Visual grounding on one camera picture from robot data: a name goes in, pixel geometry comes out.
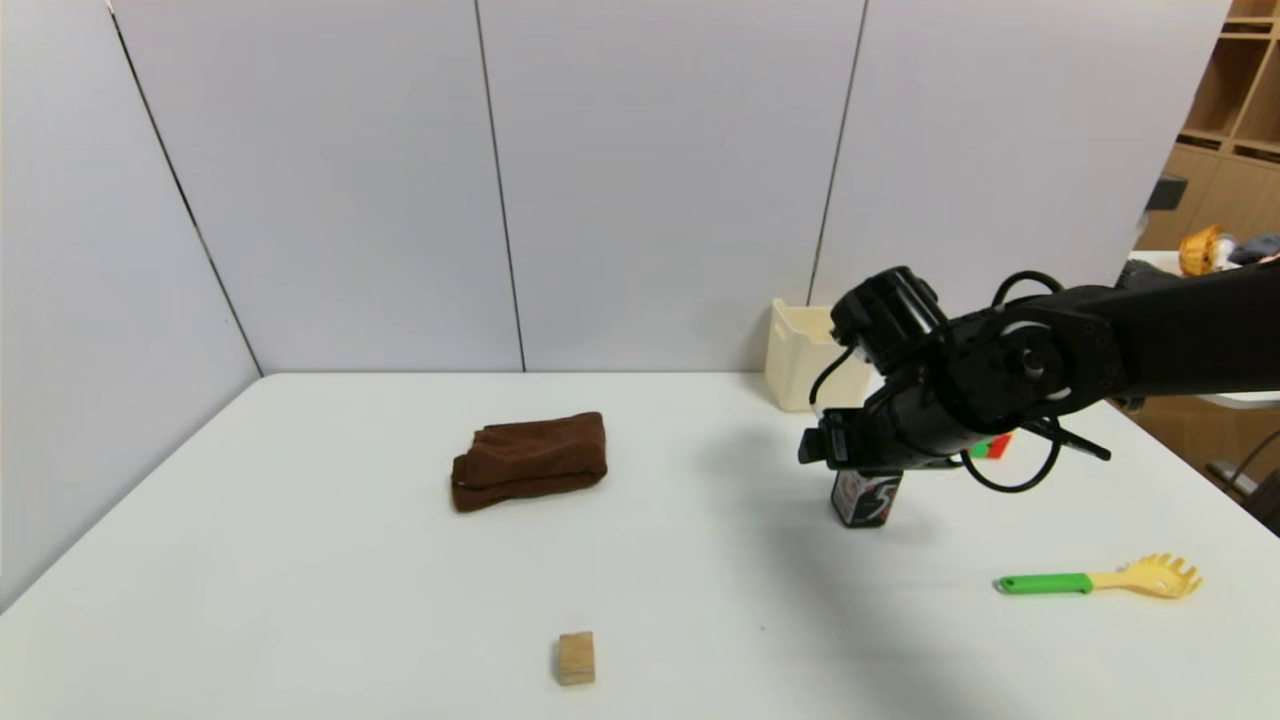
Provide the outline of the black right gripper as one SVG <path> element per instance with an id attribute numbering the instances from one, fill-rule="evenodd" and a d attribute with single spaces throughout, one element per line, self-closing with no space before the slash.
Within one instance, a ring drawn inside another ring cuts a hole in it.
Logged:
<path id="1" fill-rule="evenodd" d="M 800 464 L 832 469 L 906 471 L 942 466 L 970 447 L 970 429 L 920 386 L 884 387 L 861 407 L 828 407 L 819 428 L 803 432 Z"/>

